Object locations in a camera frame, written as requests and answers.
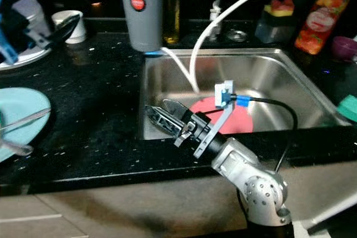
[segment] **white plate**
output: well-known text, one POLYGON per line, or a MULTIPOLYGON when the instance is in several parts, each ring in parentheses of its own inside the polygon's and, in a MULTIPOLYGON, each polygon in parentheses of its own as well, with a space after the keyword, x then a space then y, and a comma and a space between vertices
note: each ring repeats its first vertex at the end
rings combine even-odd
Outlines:
MULTIPOLYGON (((37 90, 27 88, 0 89, 1 124, 4 126, 50 107, 48 98, 37 90)), ((21 127, 5 129, 2 138, 11 142, 28 144, 45 126, 49 117, 50 114, 48 113, 21 127)), ((12 155, 14 155, 12 151, 0 147, 0 162, 12 155)))

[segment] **faucet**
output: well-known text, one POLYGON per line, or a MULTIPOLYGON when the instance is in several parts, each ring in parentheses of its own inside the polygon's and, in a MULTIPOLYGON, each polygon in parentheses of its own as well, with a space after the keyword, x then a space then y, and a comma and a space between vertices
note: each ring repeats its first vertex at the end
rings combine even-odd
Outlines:
MULTIPOLYGON (((215 0, 212 5, 212 9, 210 10, 210 21, 214 21, 219 14, 221 13, 221 8, 220 6, 221 0, 215 0)), ((209 34, 209 40, 210 41, 215 41, 217 40, 217 36, 221 33, 221 23, 218 23, 210 32, 209 34)))

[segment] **white tube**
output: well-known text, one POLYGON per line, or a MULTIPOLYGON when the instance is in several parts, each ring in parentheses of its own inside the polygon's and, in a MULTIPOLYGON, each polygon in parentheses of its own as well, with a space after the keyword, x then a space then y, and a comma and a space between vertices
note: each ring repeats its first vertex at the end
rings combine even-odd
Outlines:
POLYGON ((248 0, 238 0, 235 2, 232 6, 230 6, 228 9, 226 9, 220 16, 218 16, 214 21, 212 21, 207 28, 202 32, 201 36, 197 40, 194 50, 192 51, 191 55, 191 60, 190 60, 190 79, 192 82, 192 88, 194 89, 195 93, 199 93, 200 89, 197 84, 196 80, 196 58, 198 51, 202 45, 202 43, 205 41, 206 37, 209 35, 209 33, 212 31, 212 29, 220 23, 225 17, 227 17, 230 13, 232 13, 236 8, 244 4, 248 0))
POLYGON ((168 54, 175 61, 175 63, 177 63, 178 68, 180 68, 181 72, 187 78, 187 80, 190 83, 190 85, 192 86, 192 89, 194 90, 194 92, 199 92, 199 89, 195 88, 195 84, 197 85, 197 83, 192 82, 190 73, 188 72, 186 67, 183 65, 183 63, 180 61, 180 59, 172 52, 172 50, 168 49, 167 47, 161 47, 161 50, 163 52, 165 52, 166 54, 168 54))

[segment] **stainless steel sink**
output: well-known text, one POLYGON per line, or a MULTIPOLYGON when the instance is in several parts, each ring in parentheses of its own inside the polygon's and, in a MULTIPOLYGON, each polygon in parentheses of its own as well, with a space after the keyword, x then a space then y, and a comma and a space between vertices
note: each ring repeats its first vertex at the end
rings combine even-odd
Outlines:
MULTIPOLYGON (((188 67, 191 50, 175 50, 188 67)), ((190 107, 196 101, 214 96, 214 85, 234 80, 236 94, 282 101, 298 115, 298 128, 319 128, 349 125, 336 112, 335 106, 279 49, 244 48, 201 50, 197 57, 196 95, 176 63, 168 56, 148 55, 141 88, 143 105, 162 106, 163 99, 172 99, 190 107)), ((253 118, 253 131, 286 130, 292 118, 283 108, 251 102, 248 111, 253 118)), ((167 136, 141 114, 143 139, 162 139, 167 136)))

